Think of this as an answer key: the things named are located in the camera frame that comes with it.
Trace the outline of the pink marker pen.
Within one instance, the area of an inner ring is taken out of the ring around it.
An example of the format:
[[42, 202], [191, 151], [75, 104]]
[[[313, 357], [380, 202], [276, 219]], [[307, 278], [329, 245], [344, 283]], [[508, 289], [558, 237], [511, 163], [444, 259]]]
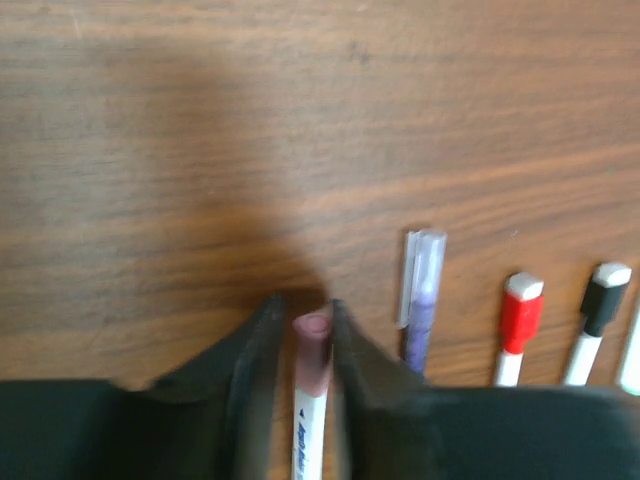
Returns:
[[326, 310], [298, 317], [291, 478], [322, 478], [324, 433], [331, 378], [331, 318]]

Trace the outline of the purple pen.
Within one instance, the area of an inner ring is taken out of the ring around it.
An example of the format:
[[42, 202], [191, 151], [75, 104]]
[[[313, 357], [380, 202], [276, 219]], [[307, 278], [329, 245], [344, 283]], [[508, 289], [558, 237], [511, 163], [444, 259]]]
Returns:
[[403, 360], [422, 375], [435, 321], [447, 234], [430, 229], [406, 235], [397, 326], [403, 331]]

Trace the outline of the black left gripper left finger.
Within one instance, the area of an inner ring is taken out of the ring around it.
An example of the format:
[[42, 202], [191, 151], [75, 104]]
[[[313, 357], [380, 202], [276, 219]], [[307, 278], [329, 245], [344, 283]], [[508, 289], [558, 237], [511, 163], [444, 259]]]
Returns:
[[148, 388], [107, 380], [1, 385], [5, 479], [263, 479], [283, 299]]

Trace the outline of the red marker pen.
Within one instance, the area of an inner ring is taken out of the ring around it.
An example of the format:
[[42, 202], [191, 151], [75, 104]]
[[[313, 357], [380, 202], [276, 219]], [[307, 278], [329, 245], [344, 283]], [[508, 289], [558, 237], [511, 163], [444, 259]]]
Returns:
[[513, 274], [505, 281], [495, 386], [515, 387], [518, 384], [524, 349], [539, 328], [543, 289], [544, 282], [528, 272]]

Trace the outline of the white black-tip marker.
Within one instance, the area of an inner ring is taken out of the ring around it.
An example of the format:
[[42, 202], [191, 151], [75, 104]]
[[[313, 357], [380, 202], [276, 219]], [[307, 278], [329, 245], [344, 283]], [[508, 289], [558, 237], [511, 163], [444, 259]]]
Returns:
[[636, 302], [617, 377], [620, 388], [633, 396], [640, 391], [639, 354], [639, 302]]

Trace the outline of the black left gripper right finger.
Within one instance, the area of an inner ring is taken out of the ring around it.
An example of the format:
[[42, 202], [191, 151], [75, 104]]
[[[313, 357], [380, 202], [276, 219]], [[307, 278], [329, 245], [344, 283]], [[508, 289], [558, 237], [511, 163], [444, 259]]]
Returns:
[[635, 479], [634, 414], [601, 389], [430, 385], [331, 304], [343, 479]]

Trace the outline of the grey silver pen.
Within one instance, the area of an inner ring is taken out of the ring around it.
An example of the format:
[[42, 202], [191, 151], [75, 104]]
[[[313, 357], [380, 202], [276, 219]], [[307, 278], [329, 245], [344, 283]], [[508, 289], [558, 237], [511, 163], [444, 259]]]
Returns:
[[616, 316], [631, 277], [632, 269], [619, 262], [602, 263], [594, 269], [580, 305], [582, 323], [565, 370], [564, 385], [587, 384], [604, 330]]

